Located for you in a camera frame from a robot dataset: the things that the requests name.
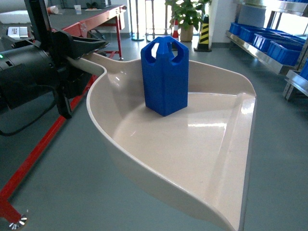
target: gray tabletop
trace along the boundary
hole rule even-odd
[[[82,14],[76,14],[75,9],[65,9],[63,14],[52,14],[49,16],[51,27],[54,29],[63,29],[67,26],[85,20],[87,18],[93,17],[95,15],[101,14],[103,12],[109,11],[120,5],[112,5],[110,7],[104,8],[101,11],[85,11],[81,9]]]

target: leveling foot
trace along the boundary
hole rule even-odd
[[[28,218],[25,215],[22,215],[17,223],[11,223],[9,225],[10,230],[19,230],[26,225]]]

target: yellow black striped post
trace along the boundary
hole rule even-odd
[[[197,48],[194,48],[195,51],[201,52],[210,52],[212,51],[208,47],[209,45],[209,17],[208,15],[204,16],[202,27],[200,28],[200,37]]]

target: blue plastic bin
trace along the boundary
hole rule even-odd
[[[305,44],[306,40],[302,39],[302,38],[290,38],[291,40],[295,41],[295,42],[298,42],[302,45]]]
[[[283,65],[294,66],[303,48],[301,44],[290,44],[286,42],[270,42],[268,56]]]
[[[270,31],[270,32],[272,32],[272,33],[275,33],[275,34],[278,34],[278,35],[290,35],[289,33],[286,33],[286,32],[284,32],[284,31],[282,31],[282,30],[275,30],[275,29],[271,29],[271,28],[264,28],[265,30],[267,30],[267,31]]]
[[[308,3],[308,0],[293,0],[293,2],[303,2],[303,3]]]
[[[241,27],[245,28],[257,28],[255,26],[244,25],[240,23],[231,23],[229,31],[234,35],[240,35]]]
[[[258,48],[262,52],[268,52],[268,49],[270,47],[270,42],[271,41],[284,41],[284,42],[289,42],[289,43],[296,43],[295,41],[282,37],[280,35],[268,35],[268,34],[257,34],[255,33],[254,41],[253,41],[253,46]]]
[[[306,59],[305,65],[299,75],[308,80],[308,59]]]
[[[302,43],[305,43],[305,40],[300,38],[299,36],[296,36],[296,35],[290,35],[290,34],[286,34],[286,35],[282,35],[281,36],[283,37],[286,37],[286,38],[291,38],[291,39],[294,39],[294,40],[298,40],[298,41],[302,41]]]
[[[244,40],[245,42],[252,43],[254,41],[255,33],[257,34],[268,34],[273,35],[272,32],[266,31],[263,28],[245,28],[241,27],[240,31],[240,39]]]

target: white wall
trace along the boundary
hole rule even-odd
[[[226,30],[230,23],[234,22],[236,4],[233,0],[212,0],[210,6],[210,29],[212,31],[212,42],[229,42],[226,37]]]

